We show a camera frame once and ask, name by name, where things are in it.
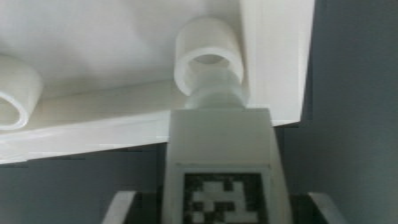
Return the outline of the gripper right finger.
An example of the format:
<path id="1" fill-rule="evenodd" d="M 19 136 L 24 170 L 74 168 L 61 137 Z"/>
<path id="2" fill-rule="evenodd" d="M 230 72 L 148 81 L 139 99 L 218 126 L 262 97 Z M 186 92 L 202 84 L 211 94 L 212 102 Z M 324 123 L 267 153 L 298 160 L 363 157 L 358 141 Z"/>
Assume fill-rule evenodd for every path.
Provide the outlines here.
<path id="1" fill-rule="evenodd" d="M 319 210 L 319 214 L 326 221 L 326 224 L 349 224 L 330 196 L 324 193 L 310 192 L 308 197 Z"/>

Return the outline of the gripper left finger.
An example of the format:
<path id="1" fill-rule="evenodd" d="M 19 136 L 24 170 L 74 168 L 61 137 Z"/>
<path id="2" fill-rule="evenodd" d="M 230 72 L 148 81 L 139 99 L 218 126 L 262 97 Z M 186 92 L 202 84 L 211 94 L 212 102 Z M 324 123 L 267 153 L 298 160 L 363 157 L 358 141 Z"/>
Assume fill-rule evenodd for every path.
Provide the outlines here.
<path id="1" fill-rule="evenodd" d="M 115 195 L 108 204 L 100 224 L 123 224 L 136 194 L 138 194 L 136 191 L 115 192 Z"/>

